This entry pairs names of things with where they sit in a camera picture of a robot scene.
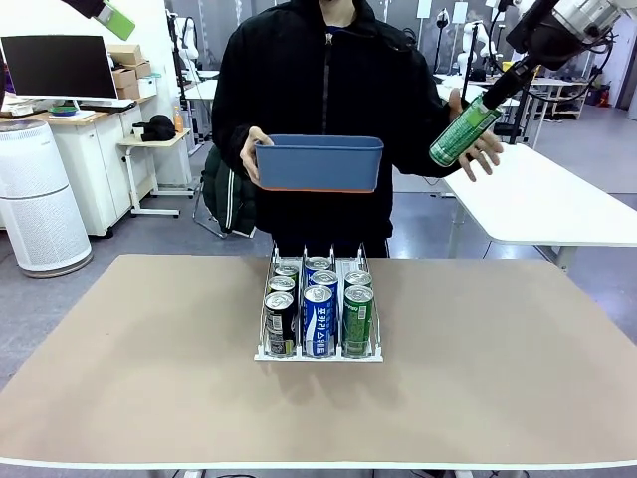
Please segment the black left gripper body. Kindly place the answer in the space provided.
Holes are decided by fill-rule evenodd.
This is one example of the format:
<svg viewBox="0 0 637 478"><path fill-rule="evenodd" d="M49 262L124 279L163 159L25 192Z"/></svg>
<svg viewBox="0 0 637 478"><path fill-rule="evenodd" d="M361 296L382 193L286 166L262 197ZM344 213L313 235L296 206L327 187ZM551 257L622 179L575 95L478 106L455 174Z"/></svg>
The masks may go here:
<svg viewBox="0 0 637 478"><path fill-rule="evenodd" d="M86 18L97 18L106 4L104 0L62 0Z"/></svg>

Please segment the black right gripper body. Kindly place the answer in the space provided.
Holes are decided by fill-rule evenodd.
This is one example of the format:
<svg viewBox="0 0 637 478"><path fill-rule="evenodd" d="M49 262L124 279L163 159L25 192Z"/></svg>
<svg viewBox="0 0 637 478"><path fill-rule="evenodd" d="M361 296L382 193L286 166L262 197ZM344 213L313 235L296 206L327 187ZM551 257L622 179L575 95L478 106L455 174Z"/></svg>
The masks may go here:
<svg viewBox="0 0 637 478"><path fill-rule="evenodd" d="M538 66L535 58L522 58L510 66L485 92L487 98L499 105L532 79Z"/></svg>

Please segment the person's left hand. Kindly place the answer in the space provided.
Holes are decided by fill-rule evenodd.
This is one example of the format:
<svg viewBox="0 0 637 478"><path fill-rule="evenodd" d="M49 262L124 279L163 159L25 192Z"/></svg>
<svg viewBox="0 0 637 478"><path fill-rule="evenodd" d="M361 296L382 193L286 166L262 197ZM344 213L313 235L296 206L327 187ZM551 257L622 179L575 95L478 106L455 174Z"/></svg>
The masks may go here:
<svg viewBox="0 0 637 478"><path fill-rule="evenodd" d="M449 120L453 122L463 111L459 89L451 90L447 105L449 107ZM472 170L472 163L477 163L487 175L492 175L493 168L500 164L499 154L503 152L503 147L498 138L492 132L486 130L461 153L457 162L467 177L472 182L476 182L477 178Z"/></svg>

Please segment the person's right hand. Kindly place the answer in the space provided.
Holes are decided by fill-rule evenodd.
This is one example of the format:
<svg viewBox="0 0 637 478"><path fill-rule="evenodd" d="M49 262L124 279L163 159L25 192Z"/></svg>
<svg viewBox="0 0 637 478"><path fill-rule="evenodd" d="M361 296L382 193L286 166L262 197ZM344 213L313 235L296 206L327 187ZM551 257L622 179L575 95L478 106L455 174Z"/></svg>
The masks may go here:
<svg viewBox="0 0 637 478"><path fill-rule="evenodd" d="M263 131L259 127L251 126L249 128L246 141L240 152L240 158L249 179L256 186L260 185L260 175L258 171L256 155L256 146L258 144L272 146L274 143L266 134L263 133Z"/></svg>

